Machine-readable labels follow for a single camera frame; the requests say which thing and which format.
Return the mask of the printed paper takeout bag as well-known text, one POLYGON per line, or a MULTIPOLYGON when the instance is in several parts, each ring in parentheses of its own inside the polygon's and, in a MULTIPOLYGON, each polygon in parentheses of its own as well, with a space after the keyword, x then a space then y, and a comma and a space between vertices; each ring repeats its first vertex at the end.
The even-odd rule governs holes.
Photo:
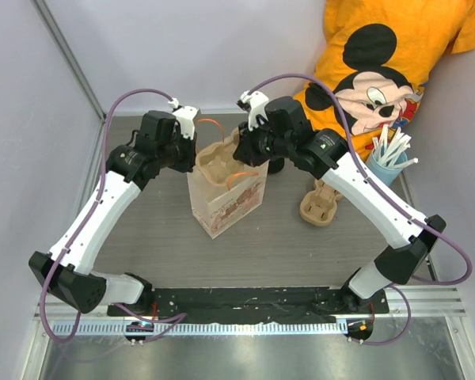
POLYGON ((192 214, 210 238, 217 238, 262 204, 267 174, 268 163, 246 166, 222 184, 212 184, 197 168, 187 175, 192 214))

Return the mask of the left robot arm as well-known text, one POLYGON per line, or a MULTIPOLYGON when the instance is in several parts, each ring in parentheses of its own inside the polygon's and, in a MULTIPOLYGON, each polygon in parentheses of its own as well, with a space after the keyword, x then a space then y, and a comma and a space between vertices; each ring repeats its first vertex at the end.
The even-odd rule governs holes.
POLYGON ((171 113, 149 111, 131 140, 111 151, 104 179, 69 230, 47 253, 35 252, 28 261, 49 294, 82 314, 116 302, 137 316, 151 310, 153 297, 147 281, 132 274, 95 272, 93 266, 120 216, 161 169, 193 170, 199 114, 192 106, 171 113))

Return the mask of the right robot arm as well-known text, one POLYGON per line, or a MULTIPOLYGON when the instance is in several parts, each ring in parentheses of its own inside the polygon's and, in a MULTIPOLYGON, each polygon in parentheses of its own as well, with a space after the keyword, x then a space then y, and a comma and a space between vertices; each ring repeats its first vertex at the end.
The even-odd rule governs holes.
POLYGON ((359 268, 342 286, 343 307, 358 313, 391 283, 406 284, 431 252, 447 224, 410 207, 383 184, 348 143, 331 129, 315 131, 299 101, 269 100, 263 93, 244 93, 237 105, 248 113, 238 127, 235 160, 256 167, 287 158, 294 166, 329 185, 357 207, 380 231, 387 247, 359 268))

